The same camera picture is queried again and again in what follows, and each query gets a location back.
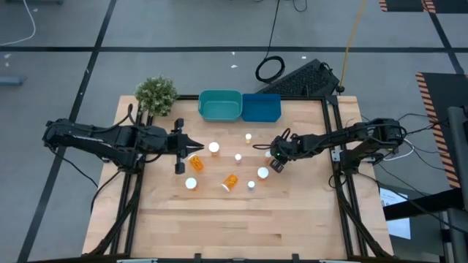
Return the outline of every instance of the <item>paper sheet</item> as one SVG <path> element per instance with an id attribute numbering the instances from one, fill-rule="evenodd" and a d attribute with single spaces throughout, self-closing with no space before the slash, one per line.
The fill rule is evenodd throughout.
<path id="1" fill-rule="evenodd" d="M 406 201 L 403 197 L 398 196 L 397 194 L 389 191 L 387 189 L 380 189 L 380 201 L 382 206 L 398 204 L 400 202 Z M 392 221 L 387 221 L 388 233 L 396 237 L 403 237 L 408 240 L 411 239 L 411 229 L 410 229 L 410 219 L 396 219 Z"/>

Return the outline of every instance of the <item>blue bin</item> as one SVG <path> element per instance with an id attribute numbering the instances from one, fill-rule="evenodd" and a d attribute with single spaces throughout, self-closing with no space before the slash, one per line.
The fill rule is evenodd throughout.
<path id="1" fill-rule="evenodd" d="M 235 121 L 242 113 L 239 91 L 209 90 L 198 97 L 198 112 L 205 121 Z"/>
<path id="2" fill-rule="evenodd" d="M 244 121 L 276 122 L 281 117 L 279 94 L 244 94 L 242 104 Z"/>

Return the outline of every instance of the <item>wooden table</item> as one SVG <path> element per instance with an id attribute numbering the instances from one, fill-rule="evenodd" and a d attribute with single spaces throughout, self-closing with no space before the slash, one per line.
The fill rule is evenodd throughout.
<path id="1" fill-rule="evenodd" d="M 133 96 L 120 98 L 116 121 L 125 116 L 129 103 L 136 106 L 137 101 Z M 339 109 L 343 126 L 361 121 L 355 97 L 339 97 Z M 331 106 L 329 112 L 335 129 Z M 267 180 L 260 182 L 256 176 L 257 169 L 267 165 L 265 151 L 252 144 L 270 143 L 288 127 L 297 134 L 326 133 L 320 102 L 282 101 L 282 116 L 276 123 L 208 123 L 199 115 L 196 100 L 179 100 L 169 116 L 155 118 L 153 125 L 171 130 L 177 118 L 185 120 L 184 133 L 205 145 L 197 152 L 205 169 L 196 173 L 184 160 L 186 172 L 175 175 L 175 156 L 146 165 L 132 257 L 193 258 L 201 253 L 203 258 L 217 259 L 291 259 L 291 254 L 301 259 L 346 259 L 336 192 L 328 186 L 332 175 L 328 150 L 312 159 L 291 161 L 281 174 L 268 168 Z M 245 143 L 246 133 L 253 136 L 251 145 Z M 221 145 L 218 157 L 208 151 L 213 141 Z M 237 153 L 243 156 L 239 166 Z M 104 164 L 100 184 L 115 171 L 113 164 Z M 360 171 L 374 177 L 369 164 L 362 164 Z M 231 173 L 239 182 L 228 193 L 221 183 Z M 185 189 L 189 177 L 197 178 L 196 191 Z M 93 249 L 115 221 L 123 179 L 121 175 L 97 198 L 83 252 Z M 254 191 L 247 188 L 249 180 L 256 182 Z M 375 182 L 355 175 L 355 189 L 363 223 L 392 254 Z M 350 228 L 358 254 L 351 221 Z M 127 226 L 122 229 L 120 251 L 126 231 Z"/>

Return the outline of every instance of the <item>potted plant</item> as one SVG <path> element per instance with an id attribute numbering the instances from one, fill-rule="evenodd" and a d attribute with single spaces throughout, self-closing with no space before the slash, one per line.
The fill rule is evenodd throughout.
<path id="1" fill-rule="evenodd" d="M 173 81 L 159 76 L 138 84 L 135 96 L 142 111 L 147 110 L 150 116 L 166 116 L 178 95 Z"/>

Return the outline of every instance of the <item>caution stripe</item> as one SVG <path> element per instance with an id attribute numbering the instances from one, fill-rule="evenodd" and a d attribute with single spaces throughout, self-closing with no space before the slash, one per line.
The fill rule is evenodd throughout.
<path id="1" fill-rule="evenodd" d="M 436 7 L 432 0 L 421 0 L 421 3 L 423 4 L 423 9 L 425 12 L 431 12 L 434 14 L 436 13 Z"/>
<path id="2" fill-rule="evenodd" d="M 423 0 L 423 6 L 427 6 L 428 9 L 426 9 L 426 11 L 430 12 L 431 9 L 429 7 L 434 6 L 434 4 L 432 4 L 432 0 Z M 427 83 L 423 73 L 416 72 L 416 82 L 418 83 L 419 91 L 421 92 L 421 97 L 423 99 L 424 107 L 426 108 L 426 114 L 429 117 L 429 122 L 439 122 L 434 108 L 434 104 L 432 103 L 431 94 L 429 93 L 429 89 L 427 89 Z M 432 128 L 432 134 L 434 135 L 434 139 L 437 144 L 437 149 L 439 150 L 439 155 L 444 166 L 445 176 L 447 176 L 448 184 L 452 188 L 460 188 L 460 183 L 455 173 L 455 167 L 453 166 L 450 154 L 448 153 L 447 143 L 444 139 L 444 134 L 442 133 L 442 128 L 439 124 L 434 125 L 434 127 Z"/>
<path id="3" fill-rule="evenodd" d="M 386 2 L 385 0 L 379 0 L 379 5 L 380 5 L 380 9 L 381 9 L 383 12 L 387 12 L 387 11 L 388 11 L 387 2 Z"/>

